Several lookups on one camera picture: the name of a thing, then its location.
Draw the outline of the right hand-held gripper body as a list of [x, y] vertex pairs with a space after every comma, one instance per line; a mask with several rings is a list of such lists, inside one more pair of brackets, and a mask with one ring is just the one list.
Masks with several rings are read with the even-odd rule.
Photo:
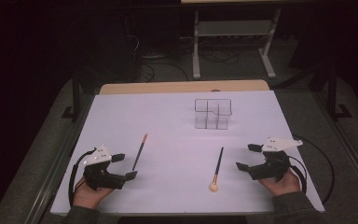
[[303, 142], [301, 140], [269, 137], [262, 145], [261, 154], [265, 157], [265, 162], [256, 166], [250, 166], [247, 173], [253, 180], [271, 177], [281, 179], [291, 166], [285, 150], [302, 145]]

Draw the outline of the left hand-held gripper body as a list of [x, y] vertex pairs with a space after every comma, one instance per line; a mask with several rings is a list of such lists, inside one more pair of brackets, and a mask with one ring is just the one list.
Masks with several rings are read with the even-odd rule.
[[106, 145], [94, 148], [91, 154], [83, 161], [85, 166], [83, 176], [92, 189], [122, 189], [125, 184], [124, 175], [110, 174], [107, 168], [112, 163], [112, 154]]

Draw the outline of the thin black makeup brush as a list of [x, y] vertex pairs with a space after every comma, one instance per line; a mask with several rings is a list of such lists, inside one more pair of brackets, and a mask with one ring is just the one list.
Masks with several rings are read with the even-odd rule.
[[138, 160], [139, 160], [140, 157], [141, 157], [143, 148], [144, 148], [144, 146], [145, 146], [145, 142], [146, 142], [147, 136], [148, 136], [148, 133], [145, 133], [144, 138], [143, 138], [143, 140], [142, 140], [142, 142], [141, 142], [141, 145], [140, 145], [140, 147], [139, 147], [137, 156], [136, 156], [136, 158], [135, 158], [134, 164], [133, 164], [133, 166], [132, 166], [132, 169], [131, 169], [132, 171], [135, 171], [136, 165], [137, 165], [137, 163], [138, 163]]

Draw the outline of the fluffy-headed black makeup brush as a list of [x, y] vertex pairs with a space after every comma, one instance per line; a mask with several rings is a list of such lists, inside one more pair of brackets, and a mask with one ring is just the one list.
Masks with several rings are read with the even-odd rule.
[[224, 149], [221, 148], [220, 153], [219, 153], [219, 157], [218, 157], [218, 160], [217, 160], [217, 164], [216, 164], [216, 167], [215, 167], [213, 181], [209, 186], [209, 190], [211, 192], [217, 192], [218, 191], [217, 179], [218, 179], [218, 174], [219, 174], [219, 170], [220, 170], [221, 160], [222, 160], [222, 157], [223, 157], [223, 152], [224, 152]]

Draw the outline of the clear acrylic organizer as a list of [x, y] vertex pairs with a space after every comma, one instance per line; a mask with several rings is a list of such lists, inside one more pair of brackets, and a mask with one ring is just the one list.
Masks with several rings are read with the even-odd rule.
[[229, 99], [196, 99], [194, 111], [196, 129], [227, 130], [232, 102]]

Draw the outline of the person's left hand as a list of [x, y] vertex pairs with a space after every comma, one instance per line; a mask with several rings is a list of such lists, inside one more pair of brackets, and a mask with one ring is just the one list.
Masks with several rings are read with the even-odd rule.
[[113, 189], [106, 188], [92, 189], [86, 184], [86, 179], [82, 177], [76, 183], [73, 206], [96, 210], [101, 201], [113, 191]]

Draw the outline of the person's right hand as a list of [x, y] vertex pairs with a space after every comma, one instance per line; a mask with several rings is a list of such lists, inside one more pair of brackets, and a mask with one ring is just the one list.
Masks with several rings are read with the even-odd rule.
[[260, 179], [259, 183], [264, 186], [273, 196], [281, 196], [288, 193], [300, 192], [298, 177], [288, 170], [279, 181]]

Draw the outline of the black metal stand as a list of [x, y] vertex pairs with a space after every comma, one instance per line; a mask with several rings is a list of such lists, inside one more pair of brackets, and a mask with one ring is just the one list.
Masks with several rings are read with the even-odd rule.
[[311, 91], [321, 91], [327, 85], [326, 111], [334, 120], [351, 118], [351, 113], [345, 105], [337, 104], [337, 72], [331, 63], [321, 63], [315, 70], [309, 88]]
[[64, 109], [62, 113], [63, 119], [70, 119], [75, 122], [79, 118], [82, 109], [80, 89], [79, 74], [75, 71], [72, 75], [72, 104]]

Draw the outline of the wooden table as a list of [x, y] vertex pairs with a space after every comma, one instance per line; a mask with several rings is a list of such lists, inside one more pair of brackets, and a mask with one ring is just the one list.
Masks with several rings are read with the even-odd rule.
[[265, 80], [214, 80], [105, 84], [100, 95], [211, 91], [268, 91]]

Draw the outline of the grey metal desk frame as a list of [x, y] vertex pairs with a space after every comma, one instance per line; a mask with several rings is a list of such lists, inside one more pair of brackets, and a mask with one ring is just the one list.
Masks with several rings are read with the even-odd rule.
[[215, 6], [221, 8], [226, 4], [237, 4], [239, 7], [243, 4], [254, 4], [264, 9], [267, 5], [272, 6], [273, 14], [270, 19], [242, 19], [242, 20], [200, 20], [200, 10], [194, 12], [194, 33], [193, 33], [193, 78], [201, 79], [200, 72], [200, 53], [199, 38], [200, 37], [216, 37], [216, 36], [262, 36], [265, 37], [266, 43], [262, 48], [258, 49], [260, 60], [264, 66], [266, 74], [269, 78], [276, 77], [276, 73], [269, 59], [269, 48], [272, 39], [275, 36], [278, 22], [282, 14], [284, 4], [297, 0], [180, 0], [183, 6]]

